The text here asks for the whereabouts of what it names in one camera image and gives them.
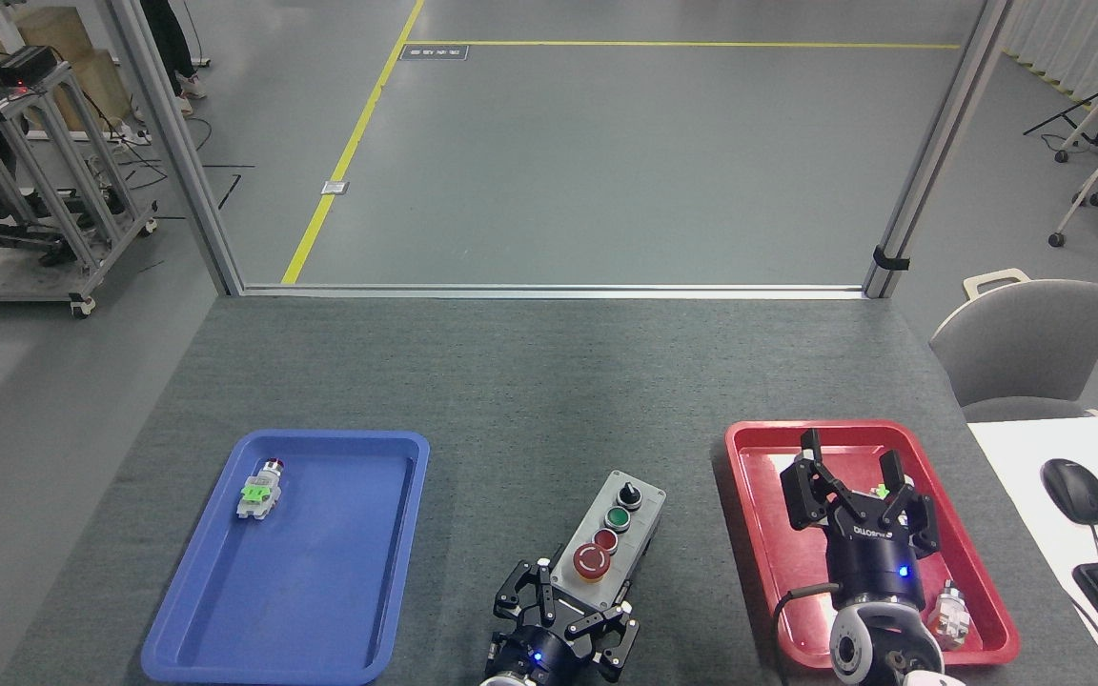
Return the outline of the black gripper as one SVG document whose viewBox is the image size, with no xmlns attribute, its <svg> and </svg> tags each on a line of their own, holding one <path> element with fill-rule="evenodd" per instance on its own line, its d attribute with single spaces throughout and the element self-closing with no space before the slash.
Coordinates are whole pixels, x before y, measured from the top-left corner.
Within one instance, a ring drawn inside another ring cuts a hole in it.
<svg viewBox="0 0 1098 686">
<path fill-rule="evenodd" d="M 824 526 L 834 507 L 850 508 L 850 491 L 824 464 L 818 429 L 802 434 L 802 451 L 780 472 L 789 527 Z M 940 551 L 931 495 L 919 494 L 905 477 L 896 451 L 879 456 L 887 494 L 879 521 L 859 524 L 844 514 L 827 524 L 827 572 L 837 611 L 863 601 L 898 601 L 922 611 L 925 587 L 918 556 Z"/>
<path fill-rule="evenodd" d="M 509 634 L 493 633 L 488 685 L 572 685 L 589 667 L 619 681 L 641 625 L 628 601 L 585 614 L 554 634 L 554 561 L 520 560 L 496 595 L 494 615 L 514 622 Z"/>
</svg>

